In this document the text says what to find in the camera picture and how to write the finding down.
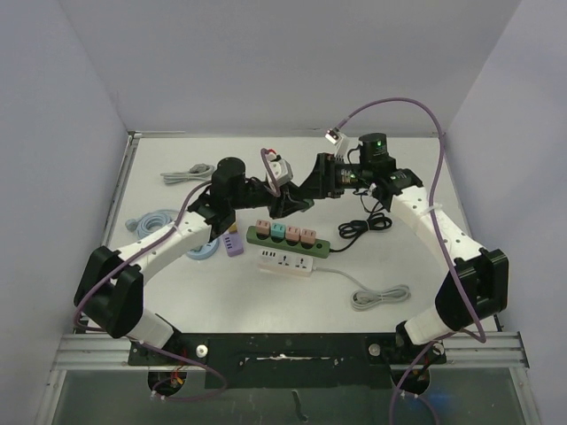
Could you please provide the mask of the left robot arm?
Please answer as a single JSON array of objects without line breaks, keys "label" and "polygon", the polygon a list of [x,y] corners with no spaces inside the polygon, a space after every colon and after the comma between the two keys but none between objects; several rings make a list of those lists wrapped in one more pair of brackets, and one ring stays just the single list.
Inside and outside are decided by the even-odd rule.
[{"label": "left robot arm", "polygon": [[149,345],[159,363],[179,356],[175,328],[144,306],[144,286],[158,272],[187,251],[221,236],[236,220],[240,209],[267,207],[273,218],[303,212],[313,195],[292,182],[271,187],[246,177],[239,158],[222,159],[209,181],[199,184],[183,201],[175,221],[149,236],[115,251],[94,250],[75,293],[76,318],[86,314],[114,338],[126,336]]}]

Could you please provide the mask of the teal charger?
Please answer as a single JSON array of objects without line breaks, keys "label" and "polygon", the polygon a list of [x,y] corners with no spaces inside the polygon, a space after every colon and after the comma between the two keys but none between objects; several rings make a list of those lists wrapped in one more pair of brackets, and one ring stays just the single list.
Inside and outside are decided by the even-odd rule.
[{"label": "teal charger", "polygon": [[285,226],[284,224],[274,222],[274,223],[271,225],[270,235],[271,235],[273,238],[284,239],[284,238],[285,238],[285,233],[286,233],[286,226]]}]

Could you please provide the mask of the round blue power strip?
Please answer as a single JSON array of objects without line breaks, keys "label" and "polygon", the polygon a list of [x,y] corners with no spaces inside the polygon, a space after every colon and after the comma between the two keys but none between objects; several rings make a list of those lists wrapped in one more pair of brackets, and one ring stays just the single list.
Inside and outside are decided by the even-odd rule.
[{"label": "round blue power strip", "polygon": [[205,260],[212,257],[218,250],[219,241],[214,240],[211,243],[206,243],[196,249],[189,250],[185,255],[193,260]]}]

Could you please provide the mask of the purple power strip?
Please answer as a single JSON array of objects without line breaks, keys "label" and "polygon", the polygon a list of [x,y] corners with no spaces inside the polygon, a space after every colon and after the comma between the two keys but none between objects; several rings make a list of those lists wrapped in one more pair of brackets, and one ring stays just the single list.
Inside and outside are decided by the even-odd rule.
[{"label": "purple power strip", "polygon": [[225,247],[226,253],[230,258],[234,258],[244,253],[245,248],[243,240],[238,232],[227,232],[221,237],[221,240]]}]

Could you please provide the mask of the green power strip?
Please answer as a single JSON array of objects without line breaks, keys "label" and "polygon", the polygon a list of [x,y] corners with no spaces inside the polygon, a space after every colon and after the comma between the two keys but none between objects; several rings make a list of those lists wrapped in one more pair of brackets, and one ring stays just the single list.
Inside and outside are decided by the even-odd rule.
[{"label": "green power strip", "polygon": [[288,251],[296,254],[308,255],[318,259],[326,259],[330,256],[330,242],[316,239],[314,244],[305,244],[301,241],[293,242],[285,238],[273,236],[259,236],[255,226],[250,226],[245,234],[246,242],[279,251]]}]

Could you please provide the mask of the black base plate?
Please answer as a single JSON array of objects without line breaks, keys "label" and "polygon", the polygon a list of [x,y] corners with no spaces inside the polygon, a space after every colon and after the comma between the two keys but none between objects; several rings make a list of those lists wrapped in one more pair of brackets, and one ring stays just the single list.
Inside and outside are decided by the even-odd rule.
[{"label": "black base plate", "polygon": [[177,367],[173,353],[219,372],[231,389],[388,389],[391,367],[447,360],[442,350],[422,349],[393,332],[177,333],[160,353],[132,344],[128,364]]}]

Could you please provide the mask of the pink charger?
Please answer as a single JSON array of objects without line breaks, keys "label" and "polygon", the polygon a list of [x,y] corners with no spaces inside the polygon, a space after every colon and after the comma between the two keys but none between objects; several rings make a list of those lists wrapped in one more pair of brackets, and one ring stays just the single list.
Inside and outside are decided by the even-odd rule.
[{"label": "pink charger", "polygon": [[300,241],[301,229],[288,226],[285,230],[285,239],[289,242],[297,243]]},{"label": "pink charger", "polygon": [[305,244],[314,245],[316,242],[316,232],[312,229],[302,228],[300,233],[300,241]]},{"label": "pink charger", "polygon": [[269,236],[271,231],[271,222],[268,220],[257,220],[255,223],[255,231],[257,235]]}]

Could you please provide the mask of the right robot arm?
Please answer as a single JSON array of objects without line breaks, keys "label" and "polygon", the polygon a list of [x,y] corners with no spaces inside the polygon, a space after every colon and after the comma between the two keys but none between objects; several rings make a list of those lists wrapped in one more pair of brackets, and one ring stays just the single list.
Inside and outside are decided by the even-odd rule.
[{"label": "right robot arm", "polygon": [[348,189],[366,190],[447,268],[432,306],[397,327],[397,356],[416,361],[427,343],[469,326],[476,326],[478,339],[484,339],[481,321],[508,304],[508,257],[499,249],[488,250],[455,224],[434,203],[432,189],[412,170],[398,167],[384,134],[361,136],[356,151],[356,163],[347,155],[318,154],[301,193],[316,200],[341,197]]}]

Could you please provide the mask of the white power strip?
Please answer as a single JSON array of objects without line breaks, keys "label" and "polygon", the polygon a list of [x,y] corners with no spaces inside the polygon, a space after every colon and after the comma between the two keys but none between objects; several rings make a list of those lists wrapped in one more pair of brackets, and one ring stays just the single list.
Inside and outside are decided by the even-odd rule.
[{"label": "white power strip", "polygon": [[257,267],[272,273],[307,277],[314,271],[314,260],[309,256],[288,251],[262,249]]}]

